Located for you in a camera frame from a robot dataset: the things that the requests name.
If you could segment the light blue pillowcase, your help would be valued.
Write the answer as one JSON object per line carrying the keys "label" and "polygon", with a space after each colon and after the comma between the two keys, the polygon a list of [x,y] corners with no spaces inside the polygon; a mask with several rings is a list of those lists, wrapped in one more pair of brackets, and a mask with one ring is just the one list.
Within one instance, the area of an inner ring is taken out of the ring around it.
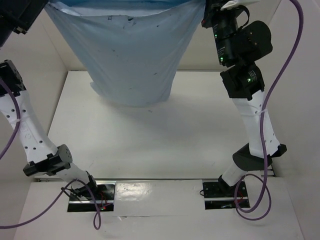
{"label": "light blue pillowcase", "polygon": [[112,102],[166,101],[205,10],[203,0],[50,0],[45,11]]}

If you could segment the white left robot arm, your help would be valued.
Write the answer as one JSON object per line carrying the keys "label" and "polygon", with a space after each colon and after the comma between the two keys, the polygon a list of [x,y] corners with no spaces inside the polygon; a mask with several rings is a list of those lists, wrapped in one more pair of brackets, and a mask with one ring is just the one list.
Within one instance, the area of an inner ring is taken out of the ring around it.
{"label": "white left robot arm", "polygon": [[[0,2],[0,44],[11,33],[26,34],[48,2],[46,0],[2,0]],[[73,163],[69,148],[56,146],[42,128],[31,104],[23,79],[11,60],[0,63],[0,111],[13,128],[12,136],[1,152],[4,156],[16,136],[24,148],[26,176],[46,174],[71,183],[78,197],[92,200],[99,187],[94,178]]]}

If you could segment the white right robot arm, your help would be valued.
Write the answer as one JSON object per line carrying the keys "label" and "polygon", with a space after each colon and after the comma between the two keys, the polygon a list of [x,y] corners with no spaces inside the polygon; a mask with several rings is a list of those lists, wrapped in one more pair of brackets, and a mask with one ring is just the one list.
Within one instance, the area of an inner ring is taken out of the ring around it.
{"label": "white right robot arm", "polygon": [[230,196],[245,174],[270,166],[287,147],[274,133],[269,113],[263,108],[265,83],[256,61],[272,52],[272,34],[262,21],[246,21],[238,26],[237,18],[252,0],[207,0],[202,27],[213,30],[219,63],[227,67],[220,73],[230,99],[239,111],[248,143],[232,156],[233,163],[218,179],[218,190]]}

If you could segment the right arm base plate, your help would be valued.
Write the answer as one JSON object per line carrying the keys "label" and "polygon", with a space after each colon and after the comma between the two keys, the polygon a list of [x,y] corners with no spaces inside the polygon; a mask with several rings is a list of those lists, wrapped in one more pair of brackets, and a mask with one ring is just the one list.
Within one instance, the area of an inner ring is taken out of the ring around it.
{"label": "right arm base plate", "polygon": [[[203,180],[199,194],[204,198],[206,210],[234,209],[235,186],[228,186],[221,177],[213,180]],[[244,181],[239,185],[236,200],[241,208],[250,208],[247,186]]]}

